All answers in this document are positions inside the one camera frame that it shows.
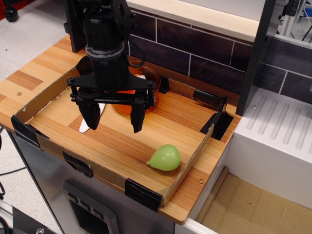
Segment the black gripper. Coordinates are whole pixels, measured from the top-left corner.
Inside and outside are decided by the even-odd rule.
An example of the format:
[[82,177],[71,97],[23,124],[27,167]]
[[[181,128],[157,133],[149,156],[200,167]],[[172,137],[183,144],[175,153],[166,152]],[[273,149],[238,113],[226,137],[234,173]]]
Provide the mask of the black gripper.
[[134,94],[118,93],[122,82],[129,71],[129,61],[124,54],[124,46],[115,50],[101,51],[92,47],[85,48],[87,58],[91,61],[92,73],[80,77],[69,78],[71,101],[78,104],[80,113],[87,126],[96,130],[100,121],[98,103],[122,104],[131,106],[131,124],[134,133],[142,130],[145,108],[156,105],[153,89],[156,84],[148,81],[146,90],[137,90]]

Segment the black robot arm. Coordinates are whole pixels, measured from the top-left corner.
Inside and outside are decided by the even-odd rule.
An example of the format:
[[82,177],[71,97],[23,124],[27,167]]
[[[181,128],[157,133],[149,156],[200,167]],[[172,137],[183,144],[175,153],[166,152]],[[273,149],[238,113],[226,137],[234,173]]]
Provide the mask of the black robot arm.
[[132,42],[135,14],[125,0],[66,0],[67,30],[73,52],[84,48],[92,72],[69,78],[71,100],[86,124],[98,127],[101,103],[131,106],[134,132],[141,131],[145,112],[155,105],[152,81],[138,78],[129,71],[125,42]]

